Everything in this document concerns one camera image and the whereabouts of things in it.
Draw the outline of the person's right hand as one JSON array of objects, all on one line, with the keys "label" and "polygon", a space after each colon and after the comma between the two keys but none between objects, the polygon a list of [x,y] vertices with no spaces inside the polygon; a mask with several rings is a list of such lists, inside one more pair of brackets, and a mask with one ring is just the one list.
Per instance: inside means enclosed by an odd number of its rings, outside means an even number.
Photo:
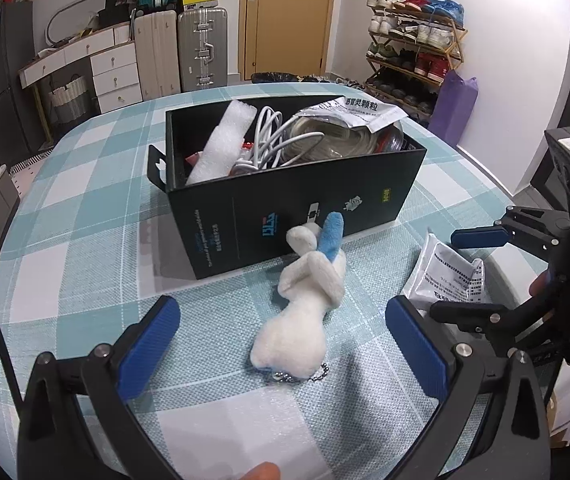
[{"label": "person's right hand", "polygon": [[542,272],[529,286],[529,294],[531,297],[538,296],[544,289],[553,283],[553,275],[550,270]]}]

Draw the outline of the person's left hand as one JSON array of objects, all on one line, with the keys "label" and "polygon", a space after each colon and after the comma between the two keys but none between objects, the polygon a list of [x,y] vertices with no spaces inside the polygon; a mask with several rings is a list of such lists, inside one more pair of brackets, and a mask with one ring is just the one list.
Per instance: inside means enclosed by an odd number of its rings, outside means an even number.
[{"label": "person's left hand", "polygon": [[280,469],[274,463],[264,462],[253,467],[239,480],[280,480]]}]

